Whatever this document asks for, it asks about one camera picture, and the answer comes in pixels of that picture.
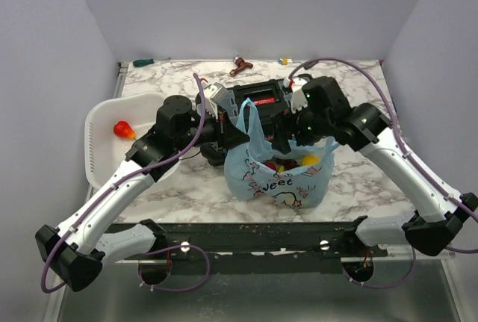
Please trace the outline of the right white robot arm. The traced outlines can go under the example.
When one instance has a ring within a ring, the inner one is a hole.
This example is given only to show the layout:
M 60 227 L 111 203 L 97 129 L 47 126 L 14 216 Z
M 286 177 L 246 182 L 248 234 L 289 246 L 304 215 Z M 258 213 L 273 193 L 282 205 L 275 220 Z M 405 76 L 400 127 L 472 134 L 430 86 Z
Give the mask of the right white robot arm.
M 427 256 L 451 250 L 466 220 L 474 217 L 477 196 L 461 193 L 439 178 L 404 144 L 397 120 L 375 105 L 351 107 L 337 81 L 313 78 L 292 91 L 291 106 L 272 117 L 272 147 L 283 154 L 291 144 L 312 145 L 333 137 L 372 161 L 415 207 L 411 215 L 359 219 L 344 236 L 344 249 L 360 256 L 380 244 L 409 244 Z

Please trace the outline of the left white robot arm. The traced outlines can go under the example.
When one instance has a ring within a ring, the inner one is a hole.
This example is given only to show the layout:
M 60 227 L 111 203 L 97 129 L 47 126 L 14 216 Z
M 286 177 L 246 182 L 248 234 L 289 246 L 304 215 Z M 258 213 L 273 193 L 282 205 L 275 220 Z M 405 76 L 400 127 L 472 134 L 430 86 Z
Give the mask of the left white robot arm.
M 210 117 L 205 111 L 196 112 L 185 96 L 167 97 L 153 127 L 133 143 L 105 185 L 67 220 L 37 231 L 43 273 L 52 270 L 72 291 L 81 291 L 109 264 L 138 255 L 160 257 L 166 233 L 151 220 L 117 233 L 109 233 L 108 228 L 189 149 L 211 144 L 228 151 L 247 142 L 249 136 L 235 127 L 225 111 Z

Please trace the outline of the light blue plastic bag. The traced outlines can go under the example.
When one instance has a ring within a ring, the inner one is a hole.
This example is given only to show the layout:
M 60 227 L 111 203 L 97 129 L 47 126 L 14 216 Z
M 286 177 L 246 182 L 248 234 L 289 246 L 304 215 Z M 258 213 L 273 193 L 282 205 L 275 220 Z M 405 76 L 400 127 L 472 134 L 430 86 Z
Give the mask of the light blue plastic bag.
M 229 150 L 224 162 L 226 184 L 236 199 L 269 196 L 289 208 L 315 208 L 322 203 L 339 147 L 334 138 L 327 138 L 321 146 L 299 146 L 291 140 L 291 152 L 283 155 L 265 139 L 258 109 L 250 99 L 240 106 L 236 127 L 249 137 L 248 143 Z M 283 172 L 266 165 L 274 158 L 301 162 L 305 156 L 313 156 L 318 162 Z

